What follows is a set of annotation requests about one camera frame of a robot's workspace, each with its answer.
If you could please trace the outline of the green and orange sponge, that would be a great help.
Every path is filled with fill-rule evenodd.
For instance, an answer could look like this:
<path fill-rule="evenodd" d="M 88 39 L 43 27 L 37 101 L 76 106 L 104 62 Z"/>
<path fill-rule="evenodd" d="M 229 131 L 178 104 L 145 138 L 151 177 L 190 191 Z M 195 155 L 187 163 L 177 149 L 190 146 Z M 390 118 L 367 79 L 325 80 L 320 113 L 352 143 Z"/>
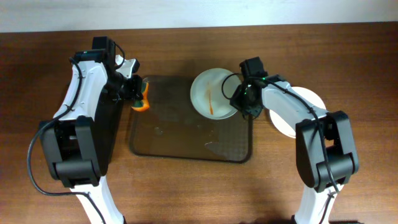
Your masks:
<path fill-rule="evenodd" d="M 147 82 L 142 83 L 141 89 L 137 97 L 135 97 L 131 108 L 134 111 L 143 112 L 150 108 L 147 94 L 149 92 L 149 84 Z"/>

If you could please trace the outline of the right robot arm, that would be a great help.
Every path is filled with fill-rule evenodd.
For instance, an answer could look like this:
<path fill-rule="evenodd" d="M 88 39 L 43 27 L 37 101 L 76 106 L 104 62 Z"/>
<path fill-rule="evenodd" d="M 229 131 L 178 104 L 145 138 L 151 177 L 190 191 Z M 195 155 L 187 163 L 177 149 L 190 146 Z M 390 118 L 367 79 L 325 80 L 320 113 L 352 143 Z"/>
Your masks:
<path fill-rule="evenodd" d="M 328 223 L 337 195 L 359 170 L 348 115 L 315 106 L 280 75 L 268 75 L 259 57 L 239 67 L 243 81 L 228 98 L 230 105 L 253 117 L 268 109 L 295 131 L 296 167 L 304 190 L 291 222 Z"/>

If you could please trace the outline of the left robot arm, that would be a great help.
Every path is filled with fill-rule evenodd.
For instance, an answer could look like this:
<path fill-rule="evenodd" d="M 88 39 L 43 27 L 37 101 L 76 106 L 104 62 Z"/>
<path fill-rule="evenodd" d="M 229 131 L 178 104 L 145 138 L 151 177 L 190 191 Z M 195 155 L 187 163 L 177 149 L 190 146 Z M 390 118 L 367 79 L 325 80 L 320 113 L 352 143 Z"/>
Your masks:
<path fill-rule="evenodd" d="M 149 85 L 109 37 L 94 37 L 92 48 L 70 58 L 72 79 L 64 101 L 39 139 L 53 179 L 75 195 L 91 223 L 125 223 L 106 180 L 124 101 L 135 111 L 149 109 Z"/>

